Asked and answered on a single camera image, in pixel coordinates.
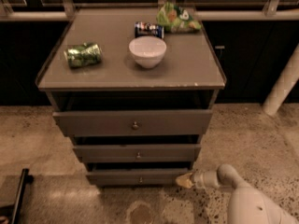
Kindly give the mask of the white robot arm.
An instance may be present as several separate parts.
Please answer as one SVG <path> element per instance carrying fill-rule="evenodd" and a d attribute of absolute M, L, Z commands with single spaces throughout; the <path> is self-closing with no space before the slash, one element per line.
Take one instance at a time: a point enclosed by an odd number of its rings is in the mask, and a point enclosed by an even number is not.
<path fill-rule="evenodd" d="M 246 118 L 241 109 L 222 114 L 211 129 L 215 144 L 204 150 L 215 162 L 177 178 L 190 191 L 230 193 L 220 224 L 298 224 L 299 166 L 277 124 Z"/>

